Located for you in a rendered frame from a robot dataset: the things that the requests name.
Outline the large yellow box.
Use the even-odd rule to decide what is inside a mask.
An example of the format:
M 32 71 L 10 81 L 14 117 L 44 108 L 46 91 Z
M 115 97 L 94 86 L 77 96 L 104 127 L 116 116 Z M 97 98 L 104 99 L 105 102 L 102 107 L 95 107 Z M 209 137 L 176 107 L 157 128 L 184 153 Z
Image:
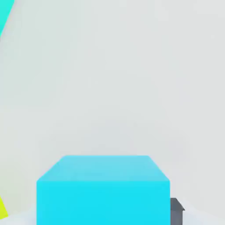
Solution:
M 5 205 L 0 197 L 0 219 L 8 217 L 7 210 L 5 208 Z

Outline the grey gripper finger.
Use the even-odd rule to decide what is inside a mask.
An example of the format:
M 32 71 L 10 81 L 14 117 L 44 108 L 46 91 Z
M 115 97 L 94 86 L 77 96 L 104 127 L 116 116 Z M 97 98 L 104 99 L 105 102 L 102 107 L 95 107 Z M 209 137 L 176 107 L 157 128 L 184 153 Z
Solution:
M 171 225 L 219 225 L 219 219 L 190 205 L 184 208 L 177 198 L 171 198 Z

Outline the large turquoise box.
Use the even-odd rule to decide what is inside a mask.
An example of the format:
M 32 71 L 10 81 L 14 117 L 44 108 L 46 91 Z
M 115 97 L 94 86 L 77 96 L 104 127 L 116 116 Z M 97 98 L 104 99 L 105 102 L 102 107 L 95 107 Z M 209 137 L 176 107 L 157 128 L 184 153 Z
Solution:
M 0 0 L 0 36 L 15 0 Z

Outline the small light blue cube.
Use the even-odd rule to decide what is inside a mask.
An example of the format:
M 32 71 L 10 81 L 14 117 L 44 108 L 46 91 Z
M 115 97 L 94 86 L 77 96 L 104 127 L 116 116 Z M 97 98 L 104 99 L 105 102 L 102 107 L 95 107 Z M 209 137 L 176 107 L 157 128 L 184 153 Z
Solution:
M 36 183 L 37 225 L 170 225 L 170 181 L 149 156 L 65 156 Z

